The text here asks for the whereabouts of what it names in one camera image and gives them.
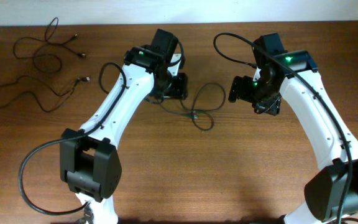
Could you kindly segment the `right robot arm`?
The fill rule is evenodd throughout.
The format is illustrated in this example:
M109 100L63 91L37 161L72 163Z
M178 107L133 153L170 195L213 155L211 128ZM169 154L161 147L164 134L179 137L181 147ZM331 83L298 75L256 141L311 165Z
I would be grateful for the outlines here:
M251 43L254 77L235 77L231 103L244 100L255 113L277 115L285 100L314 150L319 173L304 187L305 202L280 223L341 223L358 213L358 140L347 128L305 50L288 52L277 33Z

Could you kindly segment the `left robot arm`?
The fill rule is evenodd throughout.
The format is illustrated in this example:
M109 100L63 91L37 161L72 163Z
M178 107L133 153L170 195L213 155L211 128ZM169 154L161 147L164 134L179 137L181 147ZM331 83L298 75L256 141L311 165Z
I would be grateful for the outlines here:
M120 138L147 96L184 100L188 78L180 72L184 53L171 32L157 29L152 43L133 47L119 67L120 76L102 105L75 131L66 129L60 143L60 178L84 205L78 223L117 223L112 194L122 174L117 154Z

